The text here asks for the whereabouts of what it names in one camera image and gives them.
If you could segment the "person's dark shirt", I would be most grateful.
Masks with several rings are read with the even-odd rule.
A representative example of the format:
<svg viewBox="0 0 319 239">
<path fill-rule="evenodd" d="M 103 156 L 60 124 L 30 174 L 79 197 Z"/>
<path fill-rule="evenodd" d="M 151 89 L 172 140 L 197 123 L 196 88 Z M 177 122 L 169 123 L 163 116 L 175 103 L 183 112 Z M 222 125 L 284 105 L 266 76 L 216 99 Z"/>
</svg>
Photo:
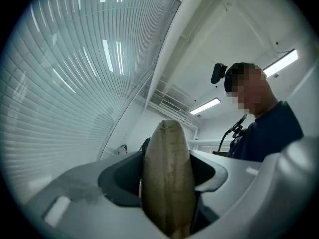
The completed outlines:
<svg viewBox="0 0 319 239">
<path fill-rule="evenodd" d="M 241 137 L 231 142 L 227 157 L 263 162 L 267 155 L 281 152 L 303 136 L 288 102 L 279 101 L 272 109 L 255 119 Z"/>
</svg>

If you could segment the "white ceiling air vent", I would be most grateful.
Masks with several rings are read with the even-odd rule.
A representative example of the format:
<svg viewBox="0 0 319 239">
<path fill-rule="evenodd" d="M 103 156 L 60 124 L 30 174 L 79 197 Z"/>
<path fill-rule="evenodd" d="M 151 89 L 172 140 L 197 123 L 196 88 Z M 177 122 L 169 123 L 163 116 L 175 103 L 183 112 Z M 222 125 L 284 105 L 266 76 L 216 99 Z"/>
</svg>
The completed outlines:
<svg viewBox="0 0 319 239">
<path fill-rule="evenodd" d="M 170 109 L 172 109 L 172 110 L 174 110 L 174 111 L 176 111 L 176 112 L 180 112 L 180 110 L 181 110 L 178 106 L 176 106 L 176 105 L 173 104 L 172 102 L 170 102 L 170 101 L 168 101 L 168 100 L 165 100 L 165 99 L 162 99 L 162 100 L 161 100 L 160 105 L 166 106 L 166 107 L 168 107 L 168 108 L 170 108 Z"/>
</svg>

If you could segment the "tan cloth pouch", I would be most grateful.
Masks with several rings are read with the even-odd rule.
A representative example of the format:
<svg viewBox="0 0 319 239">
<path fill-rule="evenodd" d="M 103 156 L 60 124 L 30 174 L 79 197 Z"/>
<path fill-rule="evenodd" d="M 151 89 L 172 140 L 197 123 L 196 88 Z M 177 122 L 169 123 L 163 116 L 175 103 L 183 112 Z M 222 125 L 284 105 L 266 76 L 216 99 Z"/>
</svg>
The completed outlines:
<svg viewBox="0 0 319 239">
<path fill-rule="evenodd" d="M 195 179 L 180 122 L 163 120 L 148 143 L 141 182 L 145 215 L 170 239 L 190 236 Z"/>
</svg>

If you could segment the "black body-worn device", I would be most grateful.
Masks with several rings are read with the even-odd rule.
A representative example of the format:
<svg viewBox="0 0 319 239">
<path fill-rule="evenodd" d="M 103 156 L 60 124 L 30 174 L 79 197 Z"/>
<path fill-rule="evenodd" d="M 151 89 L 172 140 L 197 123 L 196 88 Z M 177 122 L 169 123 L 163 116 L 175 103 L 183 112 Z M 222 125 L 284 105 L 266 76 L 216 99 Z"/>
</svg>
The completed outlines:
<svg viewBox="0 0 319 239">
<path fill-rule="evenodd" d="M 242 123 L 246 120 L 247 116 L 248 114 L 244 114 L 241 119 L 231 127 L 230 132 L 233 133 L 233 138 L 239 138 L 245 133 L 246 129 L 243 129 Z"/>
</svg>

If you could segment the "long ceiling light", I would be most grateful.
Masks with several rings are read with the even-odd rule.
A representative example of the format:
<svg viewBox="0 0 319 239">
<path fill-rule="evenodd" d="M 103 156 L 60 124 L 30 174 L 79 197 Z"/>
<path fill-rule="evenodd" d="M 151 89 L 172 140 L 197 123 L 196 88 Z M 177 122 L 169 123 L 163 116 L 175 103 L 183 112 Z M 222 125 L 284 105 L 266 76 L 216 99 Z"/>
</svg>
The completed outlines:
<svg viewBox="0 0 319 239">
<path fill-rule="evenodd" d="M 264 73 L 266 74 L 267 78 L 275 75 L 282 69 L 286 68 L 290 64 L 297 61 L 299 58 L 298 52 L 296 49 L 292 49 L 289 52 L 287 52 L 284 56 L 276 60 L 271 65 L 267 66 L 263 69 Z"/>
<path fill-rule="evenodd" d="M 199 107 L 197 107 L 197 108 L 191 110 L 190 113 L 191 113 L 192 115 L 198 114 L 198 113 L 200 113 L 200 112 L 202 112 L 202 111 L 204 111 L 204 110 L 207 110 L 207 109 L 209 109 L 209 108 L 211 108 L 211 107 L 213 107 L 213 106 L 219 104 L 220 102 L 221 102 L 221 101 L 220 101 L 218 98 L 214 98 L 214 99 L 212 99 L 212 100 L 210 100 L 210 101 L 204 103 L 203 105 L 201 105 L 201 106 L 199 106 Z"/>
</svg>

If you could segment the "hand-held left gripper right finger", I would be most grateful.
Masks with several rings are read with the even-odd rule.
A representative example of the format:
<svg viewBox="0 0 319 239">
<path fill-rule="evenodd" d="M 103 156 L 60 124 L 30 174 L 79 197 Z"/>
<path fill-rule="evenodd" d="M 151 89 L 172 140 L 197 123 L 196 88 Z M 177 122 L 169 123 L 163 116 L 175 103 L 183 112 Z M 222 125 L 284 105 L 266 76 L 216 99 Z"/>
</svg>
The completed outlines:
<svg viewBox="0 0 319 239">
<path fill-rule="evenodd" d="M 277 239 L 319 187 L 319 137 L 263 162 L 190 152 L 198 197 L 191 239 Z"/>
</svg>

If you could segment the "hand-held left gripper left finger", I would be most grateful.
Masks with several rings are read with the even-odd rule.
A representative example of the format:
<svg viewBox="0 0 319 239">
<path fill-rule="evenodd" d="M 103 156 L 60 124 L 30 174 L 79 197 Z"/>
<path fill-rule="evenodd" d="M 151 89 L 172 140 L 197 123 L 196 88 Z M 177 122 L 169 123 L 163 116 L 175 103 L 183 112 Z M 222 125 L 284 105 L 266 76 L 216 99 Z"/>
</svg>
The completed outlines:
<svg viewBox="0 0 319 239">
<path fill-rule="evenodd" d="M 139 198 L 141 152 L 72 168 L 24 207 L 46 239 L 168 239 Z"/>
</svg>

